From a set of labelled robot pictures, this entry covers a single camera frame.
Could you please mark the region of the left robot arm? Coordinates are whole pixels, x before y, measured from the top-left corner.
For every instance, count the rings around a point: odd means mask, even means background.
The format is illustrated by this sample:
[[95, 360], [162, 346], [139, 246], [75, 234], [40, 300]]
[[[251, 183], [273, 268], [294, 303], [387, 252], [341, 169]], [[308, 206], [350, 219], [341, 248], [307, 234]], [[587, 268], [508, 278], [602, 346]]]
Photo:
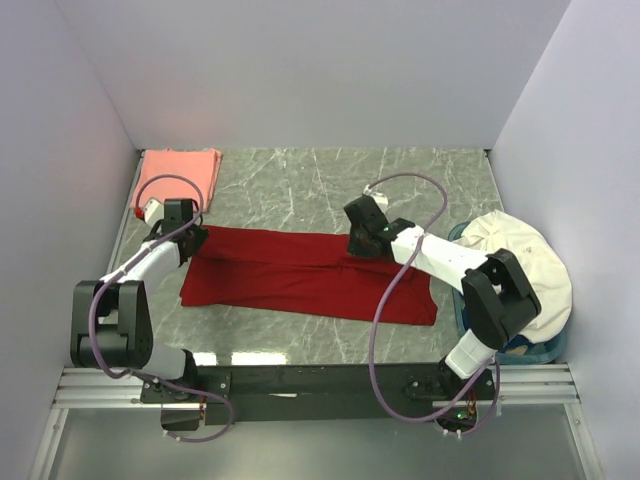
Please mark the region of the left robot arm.
[[176, 401], [193, 399], [200, 378], [193, 354], [154, 340], [148, 298], [169, 274], [193, 257], [208, 237], [191, 199], [164, 202], [139, 250], [99, 280], [73, 290], [70, 357], [76, 367], [113, 378], [129, 373], [163, 383]]

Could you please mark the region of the red t shirt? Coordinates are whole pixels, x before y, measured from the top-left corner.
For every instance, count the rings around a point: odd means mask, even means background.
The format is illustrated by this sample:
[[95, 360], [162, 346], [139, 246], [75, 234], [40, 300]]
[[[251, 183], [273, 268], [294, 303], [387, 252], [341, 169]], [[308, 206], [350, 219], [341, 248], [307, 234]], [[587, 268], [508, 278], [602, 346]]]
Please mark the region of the red t shirt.
[[185, 307], [228, 305], [370, 321], [399, 272], [348, 254], [345, 235], [208, 227], [180, 291]]

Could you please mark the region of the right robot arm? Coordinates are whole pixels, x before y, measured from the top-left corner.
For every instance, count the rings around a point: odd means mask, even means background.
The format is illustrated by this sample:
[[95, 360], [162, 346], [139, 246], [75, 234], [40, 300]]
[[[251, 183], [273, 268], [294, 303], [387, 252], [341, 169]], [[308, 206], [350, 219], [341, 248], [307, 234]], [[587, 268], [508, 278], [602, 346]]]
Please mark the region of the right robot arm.
[[433, 382], [446, 397], [464, 397], [474, 386], [473, 375], [541, 314], [541, 302], [511, 251], [473, 250], [430, 234], [409, 220], [390, 221], [371, 195], [347, 203], [344, 212], [350, 221], [350, 255], [400, 266], [373, 308], [370, 353], [385, 304], [408, 270], [425, 273], [462, 295], [469, 328], [434, 368]]

